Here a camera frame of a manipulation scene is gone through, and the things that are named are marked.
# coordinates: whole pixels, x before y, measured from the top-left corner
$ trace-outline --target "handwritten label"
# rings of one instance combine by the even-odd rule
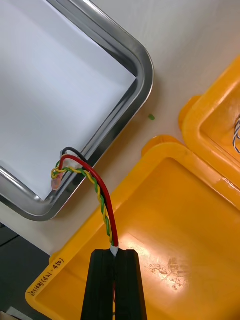
[[[35,294],[42,289],[42,287],[45,286],[45,284],[49,281],[49,278],[54,274],[55,270],[60,268],[62,265],[64,264],[64,260],[62,258],[60,258],[57,262],[55,262],[52,265],[52,270],[48,273],[46,273],[40,281],[38,281],[38,283],[35,285],[35,287],[33,288],[32,291],[28,292],[27,294],[34,297]]]

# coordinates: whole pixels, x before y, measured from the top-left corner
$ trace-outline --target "green debris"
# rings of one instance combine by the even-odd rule
[[[150,119],[150,120],[152,120],[152,121],[154,121],[156,118],[154,117],[154,115],[153,114],[151,114],[150,113],[150,115],[148,116],[148,118]]]

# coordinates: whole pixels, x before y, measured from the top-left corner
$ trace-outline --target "white paper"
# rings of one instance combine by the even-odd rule
[[[45,0],[0,1],[0,165],[40,198],[135,77]]]

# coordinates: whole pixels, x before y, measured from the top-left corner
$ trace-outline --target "countertop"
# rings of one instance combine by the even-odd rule
[[[112,192],[160,134],[178,139],[178,114],[202,94],[240,53],[238,0],[93,0],[148,50],[154,64],[152,94],[95,169]],[[155,116],[152,121],[149,114]],[[0,222],[48,254],[59,250],[97,207],[85,181],[56,218],[27,220],[0,203]]]

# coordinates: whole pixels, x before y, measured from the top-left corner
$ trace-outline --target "scratched plastic surface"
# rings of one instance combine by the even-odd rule
[[[240,154],[233,147],[240,116],[240,57],[202,96],[193,97],[179,115],[186,145],[240,188]]]
[[[111,196],[120,247],[139,254],[148,320],[240,319],[240,190],[185,146],[154,141]],[[28,303],[80,319],[97,248],[109,248],[99,209],[51,257]]]

